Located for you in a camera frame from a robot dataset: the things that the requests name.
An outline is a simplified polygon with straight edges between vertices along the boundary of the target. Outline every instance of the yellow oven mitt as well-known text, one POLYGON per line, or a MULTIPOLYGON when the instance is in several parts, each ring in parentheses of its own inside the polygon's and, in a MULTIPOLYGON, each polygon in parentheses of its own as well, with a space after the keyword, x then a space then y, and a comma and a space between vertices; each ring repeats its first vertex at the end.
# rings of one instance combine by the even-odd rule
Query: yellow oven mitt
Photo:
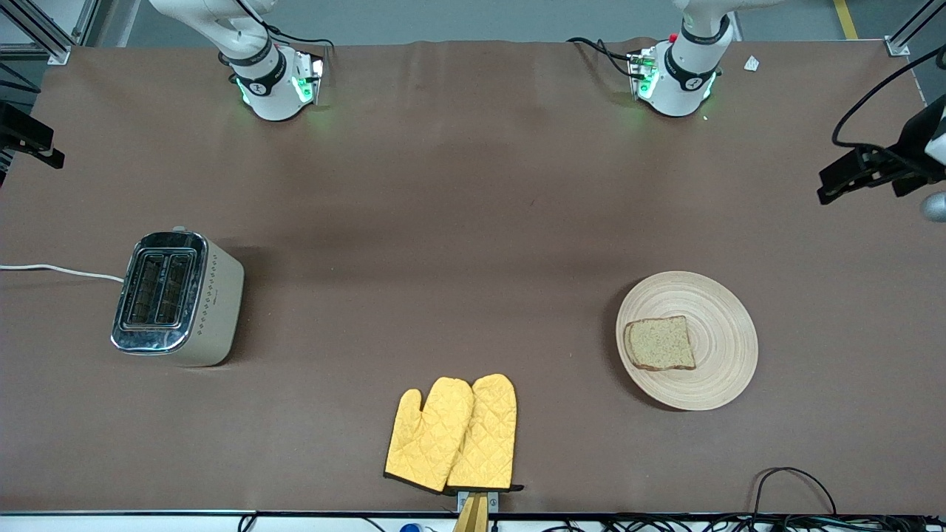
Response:
POLYGON ((488 375, 473 383, 473 397, 473 417, 447 484, 457 489, 510 489, 516 390, 505 375, 488 375))
POLYGON ((466 381, 441 377, 421 409, 419 390, 401 396, 384 476, 435 492, 444 490, 473 412, 466 381))

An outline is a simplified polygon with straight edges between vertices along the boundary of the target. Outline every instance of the wooden plate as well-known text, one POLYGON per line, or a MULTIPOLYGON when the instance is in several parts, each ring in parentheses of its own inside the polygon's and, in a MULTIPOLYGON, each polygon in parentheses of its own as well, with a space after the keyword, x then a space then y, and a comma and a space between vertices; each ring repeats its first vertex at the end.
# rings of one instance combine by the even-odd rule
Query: wooden plate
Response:
POLYGON ((615 327, 621 362, 650 397, 681 410, 712 410, 743 393, 756 372, 759 340, 743 304, 709 277, 651 275, 631 289, 615 327), (624 349, 624 328, 644 318, 686 316, 696 369, 637 369, 624 349))

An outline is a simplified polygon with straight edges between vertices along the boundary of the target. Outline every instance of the black cable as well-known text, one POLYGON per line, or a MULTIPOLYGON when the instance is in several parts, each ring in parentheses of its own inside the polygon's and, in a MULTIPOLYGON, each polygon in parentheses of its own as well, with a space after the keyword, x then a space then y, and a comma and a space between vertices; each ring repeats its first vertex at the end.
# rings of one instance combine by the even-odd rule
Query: black cable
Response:
POLYGON ((601 54, 607 53, 607 54, 610 54, 611 57, 613 57, 614 59, 627 60, 627 56, 615 54, 615 53, 613 53, 613 52, 605 52, 603 49, 601 49, 601 48, 598 46, 597 43, 593 43, 592 41, 590 41, 590 40, 588 40, 588 39, 586 39, 586 38, 584 38, 584 37, 572 37, 571 39, 568 39, 568 40, 566 41, 566 43, 587 44, 588 46, 591 46, 592 48, 594 48, 595 50, 597 50, 598 53, 601 53, 601 54))
MULTIPOLYGON (((791 515, 786 515, 786 516, 785 516, 785 519, 781 520, 781 531, 780 531, 780 532, 788 532, 788 524, 789 524, 789 522, 791 522, 791 521, 792 521, 792 516, 791 516, 791 515)), ((772 527, 772 531, 771 531, 771 532, 775 532, 775 526, 772 527)))
POLYGON ((827 488, 825 488, 825 485, 821 484, 820 480, 816 479, 808 471, 803 471, 798 468, 772 468, 769 472, 763 475, 761 479, 759 479, 759 488, 756 490, 756 504, 752 509, 752 517, 749 519, 750 530, 754 531, 756 529, 756 521, 759 519, 759 503, 762 501, 762 487, 765 486, 765 481, 768 480, 768 477, 781 471, 791 471, 793 473, 804 475, 812 479, 815 484, 818 484, 818 487, 821 488, 821 490, 824 491, 824 494, 828 497, 828 502, 831 503, 831 515, 837 516, 837 505, 834 503, 834 498, 831 496, 831 493, 827 488))
POLYGON ((367 517, 362 517, 362 519, 365 520, 365 521, 367 521, 368 523, 370 523, 371 526, 373 526, 374 528, 377 528, 377 529, 380 530, 381 532, 387 532, 384 528, 381 528, 381 525, 380 525, 380 524, 375 523, 374 521, 368 519, 367 517))
POLYGON ((686 532, 693 532, 692 529, 689 528, 686 523, 683 523, 682 521, 680 521, 679 519, 677 519, 677 518, 675 518, 675 517, 673 517, 673 516, 669 516, 669 515, 668 515, 668 516, 664 516, 664 522, 665 522, 665 523, 676 524, 677 526, 680 526, 681 528, 683 528, 684 530, 686 530, 686 532))
POLYGON ((644 523, 644 527, 653 526, 657 529, 657 532, 674 532, 674 528, 666 524, 660 517, 662 516, 641 515, 638 516, 638 519, 644 523))
POLYGON ((20 80, 20 81, 22 81, 23 83, 25 83, 25 84, 27 85, 27 88, 22 89, 22 90, 25 90, 25 91, 28 91, 28 92, 31 92, 31 93, 35 93, 35 94, 40 94, 40 93, 42 92, 42 91, 40 90, 39 85, 37 85, 36 83, 34 83, 34 82, 28 80, 23 74, 20 74, 20 73, 17 72, 16 70, 13 70, 12 68, 6 66, 5 64, 3 64, 3 63, 1 63, 1 62, 0 62, 0 68, 3 68, 4 70, 7 71, 8 74, 10 74, 11 76, 13 76, 13 77, 16 78, 17 80, 20 80))
POLYGON ((546 528, 542 532, 585 532, 577 524, 572 524, 571 522, 565 521, 565 526, 553 526, 552 528, 546 528))
POLYGON ((635 79, 635 80, 643 80, 643 79, 644 79, 644 76, 641 75, 641 74, 633 74, 633 73, 628 72, 627 70, 621 68, 621 66, 620 66, 620 65, 618 64, 618 62, 615 61, 615 60, 616 60, 616 59, 620 59, 620 60, 623 60, 623 61, 627 61, 627 59, 628 59, 628 58, 627 58, 627 55, 616 54, 616 53, 612 52, 611 50, 607 49, 607 45, 604 44, 604 41, 601 40, 601 39, 598 39, 598 42, 597 42, 597 43, 593 43, 592 41, 589 41, 588 39, 586 39, 586 38, 584 38, 584 37, 572 37, 571 39, 568 39, 567 42, 568 42, 568 43, 576 43, 576 44, 587 44, 588 46, 591 46, 596 52, 598 52, 598 53, 600 53, 600 54, 604 54, 604 56, 607 57, 607 60, 610 61, 611 64, 614 65, 614 68, 615 68, 618 72, 621 72, 622 74, 624 74, 624 75, 627 76, 628 78, 633 78, 633 79, 635 79))
POLYGON ((895 71, 893 74, 887 76, 883 81, 881 81, 876 86, 874 86, 874 88, 867 91, 867 94, 865 94, 846 113, 844 113, 844 116, 842 116, 841 119, 838 120, 837 125, 834 126, 834 131, 832 132, 832 135, 831 135, 832 144, 834 144, 835 146, 839 146, 841 148, 852 148, 856 150, 858 153, 857 159, 858 159, 859 164, 863 165, 863 162, 866 156, 865 152, 877 151, 891 159, 896 160, 897 162, 902 164, 904 167, 909 168, 914 173, 921 175, 925 177, 926 179, 930 179, 933 181, 938 180, 941 176, 930 175, 930 173, 925 168, 919 167, 913 161, 910 161, 909 159, 901 157, 897 153, 894 153, 893 151, 888 150, 887 148, 883 146, 878 146, 876 144, 870 144, 867 142, 842 141, 842 140, 838 140, 838 136, 840 135, 841 130, 844 128, 845 124, 848 123, 848 120, 850 120, 850 118, 854 116, 854 114, 857 113, 861 109, 861 107, 864 107, 864 104, 866 104, 868 100, 873 98, 873 96, 876 95, 878 92, 880 92, 881 89, 886 87, 891 81, 900 77, 904 72, 907 72, 911 68, 921 63, 927 62, 934 57, 936 58, 937 67, 946 69, 946 63, 944 63, 943 61, 944 54, 946 54, 946 44, 940 48, 937 48, 931 52, 928 52, 925 55, 907 63, 906 65, 897 69, 897 71, 895 71))
POLYGON ((256 524, 257 517, 259 516, 254 512, 239 518, 239 523, 236 524, 236 532, 250 532, 250 529, 256 524))
POLYGON ((276 37, 282 36, 286 39, 289 39, 290 41, 295 41, 296 43, 306 43, 306 44, 325 43, 325 44, 328 44, 332 48, 335 47, 335 43, 332 43, 328 39, 303 39, 301 37, 293 37, 292 35, 289 35, 288 33, 285 33, 283 30, 279 29, 278 27, 275 27, 267 23, 261 17, 256 16, 256 14, 252 10, 250 10, 250 8, 248 8, 246 4, 243 3, 243 0, 236 0, 236 2, 239 4, 241 8, 243 8, 246 14, 250 15, 250 18, 252 18, 258 24, 263 26, 266 29, 267 33, 269 33, 274 39, 276 37))
POLYGON ((716 525, 717 525, 717 524, 723 523, 723 522, 725 522, 725 521, 729 521, 729 520, 731 520, 731 519, 733 519, 733 518, 738 518, 738 517, 740 517, 740 516, 742 516, 742 515, 743 515, 743 514, 725 514, 725 515, 721 515, 721 516, 717 517, 716 519, 710 521, 709 524, 707 524, 706 528, 703 529, 703 532, 717 532, 717 531, 716 531, 716 525))
POLYGON ((832 135, 831 135, 832 144, 834 144, 835 146, 840 146, 841 148, 860 148, 864 146, 874 147, 874 145, 870 145, 863 142, 841 141, 841 140, 838 140, 837 137, 839 134, 841 134, 841 129, 844 128, 844 125, 846 123, 848 123, 848 120, 850 120, 850 118, 854 116, 854 113, 857 113, 861 109, 861 107, 864 107, 864 104, 867 103, 869 99, 873 98, 874 95, 879 93, 881 89, 886 87, 891 81, 895 80, 896 78, 899 78, 904 72, 910 70, 911 68, 917 66, 918 64, 929 61, 933 57, 937 57, 937 66, 939 66, 939 63, 942 62, 943 53, 946 53, 946 45, 923 55, 919 59, 916 59, 907 63, 901 68, 898 68, 896 72, 887 76, 883 81, 878 83, 874 88, 867 91, 867 94, 865 94, 863 98, 861 98, 857 103, 854 104, 853 107, 851 107, 846 113, 844 113, 844 116, 842 116, 841 119, 838 121, 837 125, 834 126, 834 131, 832 132, 832 135))
MULTIPOLYGON (((811 519, 813 519, 813 520, 815 520, 815 521, 821 521, 821 522, 823 522, 824 524, 829 525, 829 526, 838 526, 838 527, 841 527, 841 528, 846 528, 846 529, 848 529, 848 530, 859 530, 859 531, 861 531, 861 532, 868 532, 868 531, 869 531, 869 532, 877 532, 877 530, 878 530, 877 528, 875 528, 875 527, 873 527, 873 526, 859 526, 859 525, 856 525, 856 524, 844 523, 844 522, 835 521, 835 520, 824 520, 824 521, 822 521, 821 519, 818 518, 818 516, 812 516, 811 519)), ((887 526, 884 526, 882 529, 883 529, 883 530, 888 530, 888 529, 890 529, 890 528, 887 527, 887 526)))
POLYGON ((601 521, 601 526, 604 528, 602 532, 627 532, 627 527, 620 523, 612 523, 611 521, 601 521))

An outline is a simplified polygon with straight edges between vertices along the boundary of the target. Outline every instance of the toaster power cord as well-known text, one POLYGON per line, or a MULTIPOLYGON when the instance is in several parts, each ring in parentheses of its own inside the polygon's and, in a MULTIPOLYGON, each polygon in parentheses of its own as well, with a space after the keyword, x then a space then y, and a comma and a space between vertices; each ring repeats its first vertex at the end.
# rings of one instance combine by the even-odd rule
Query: toaster power cord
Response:
POLYGON ((80 272, 79 270, 70 270, 68 268, 61 268, 59 266, 53 266, 52 264, 24 264, 22 266, 0 264, 0 270, 11 270, 11 271, 53 270, 56 272, 62 272, 64 274, 81 275, 83 277, 94 277, 96 279, 109 279, 110 281, 115 281, 115 282, 123 283, 123 284, 125 283, 125 279, 121 277, 116 277, 114 275, 92 274, 89 272, 80 272))

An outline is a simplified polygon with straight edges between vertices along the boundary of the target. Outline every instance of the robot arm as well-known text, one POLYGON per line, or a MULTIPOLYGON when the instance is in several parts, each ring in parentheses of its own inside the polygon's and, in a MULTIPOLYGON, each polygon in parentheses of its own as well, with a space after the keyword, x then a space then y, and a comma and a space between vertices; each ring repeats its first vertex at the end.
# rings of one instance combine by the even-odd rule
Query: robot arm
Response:
POLYGON ((266 47, 270 36, 258 13, 268 13, 276 0, 151 0, 161 14, 193 27, 231 59, 247 59, 266 47))
POLYGON ((716 69, 732 42, 727 13, 764 8, 783 0, 672 0, 683 11, 683 26, 675 41, 664 41, 631 58, 634 95, 659 113, 685 116, 709 97, 716 69))
POLYGON ((673 0, 683 11, 683 27, 692 35, 712 37, 719 32, 720 22, 730 11, 767 8, 783 0, 673 0))
POLYGON ((194 28, 219 48, 236 73, 243 101, 266 120, 296 115, 318 96, 323 73, 316 61, 276 44, 259 13, 276 0, 151 0, 162 14, 194 28))

